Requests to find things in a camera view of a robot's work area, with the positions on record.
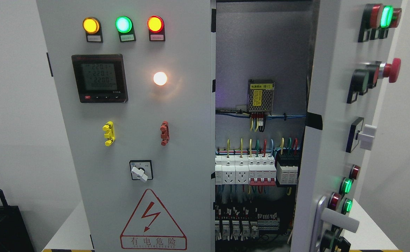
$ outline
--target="red wire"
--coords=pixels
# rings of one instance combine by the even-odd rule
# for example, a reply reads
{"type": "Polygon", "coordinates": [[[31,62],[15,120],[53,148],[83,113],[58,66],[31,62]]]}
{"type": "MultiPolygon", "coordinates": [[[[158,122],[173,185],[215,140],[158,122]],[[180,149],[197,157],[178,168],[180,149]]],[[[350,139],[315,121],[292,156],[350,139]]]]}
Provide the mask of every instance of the red wire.
{"type": "Polygon", "coordinates": [[[297,148],[298,148],[298,139],[295,138],[295,140],[293,141],[293,145],[292,147],[295,146],[295,150],[293,151],[293,154],[296,155],[297,154],[297,148]]]}
{"type": "Polygon", "coordinates": [[[263,150],[263,157],[265,158],[265,148],[267,147],[267,139],[264,139],[264,150],[263,150]]]}

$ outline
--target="white selector switch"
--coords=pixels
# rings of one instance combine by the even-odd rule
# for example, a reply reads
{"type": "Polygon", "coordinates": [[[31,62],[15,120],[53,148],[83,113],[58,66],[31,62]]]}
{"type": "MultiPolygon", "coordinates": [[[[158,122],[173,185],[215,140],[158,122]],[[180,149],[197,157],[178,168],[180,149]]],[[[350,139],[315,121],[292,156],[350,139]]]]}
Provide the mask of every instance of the white selector switch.
{"type": "Polygon", "coordinates": [[[136,166],[132,167],[131,172],[136,175],[136,177],[141,180],[142,182],[147,182],[147,175],[144,174],[143,169],[138,169],[136,166]]]}
{"type": "Polygon", "coordinates": [[[360,147],[364,150],[371,150],[373,140],[376,135],[376,126],[365,124],[363,131],[357,135],[357,140],[360,140],[360,147]]]}

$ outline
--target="yellow-black hazard tape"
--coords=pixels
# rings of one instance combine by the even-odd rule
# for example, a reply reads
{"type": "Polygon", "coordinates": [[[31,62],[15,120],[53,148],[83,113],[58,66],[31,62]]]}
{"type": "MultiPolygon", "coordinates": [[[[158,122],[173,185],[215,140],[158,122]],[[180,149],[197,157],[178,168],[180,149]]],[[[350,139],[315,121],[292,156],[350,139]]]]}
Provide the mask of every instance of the yellow-black hazard tape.
{"type": "Polygon", "coordinates": [[[83,249],[43,249],[42,252],[94,252],[93,250],[83,250],[83,249]]]}
{"type": "Polygon", "coordinates": [[[350,250],[349,252],[402,252],[399,249],[361,249],[361,250],[350,250]]]}

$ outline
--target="white light bulb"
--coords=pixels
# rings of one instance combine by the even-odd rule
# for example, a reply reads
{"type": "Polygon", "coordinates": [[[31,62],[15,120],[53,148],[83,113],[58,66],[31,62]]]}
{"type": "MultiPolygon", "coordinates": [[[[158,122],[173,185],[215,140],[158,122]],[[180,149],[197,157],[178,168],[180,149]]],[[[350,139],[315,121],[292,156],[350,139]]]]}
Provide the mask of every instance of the white light bulb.
{"type": "Polygon", "coordinates": [[[168,81],[168,76],[165,74],[165,72],[158,72],[153,75],[153,82],[157,84],[158,86],[165,85],[167,81],[168,81]]]}

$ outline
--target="yellow terminal connector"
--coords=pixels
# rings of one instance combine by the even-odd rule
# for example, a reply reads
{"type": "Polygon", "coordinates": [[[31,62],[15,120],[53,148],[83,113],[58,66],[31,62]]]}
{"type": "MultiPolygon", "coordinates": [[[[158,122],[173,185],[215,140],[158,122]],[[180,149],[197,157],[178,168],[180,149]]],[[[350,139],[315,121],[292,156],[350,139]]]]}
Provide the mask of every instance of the yellow terminal connector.
{"type": "Polygon", "coordinates": [[[105,131],[104,138],[107,139],[105,145],[108,147],[113,144],[115,141],[115,129],[113,127],[113,122],[108,121],[103,127],[102,130],[105,131]]]}

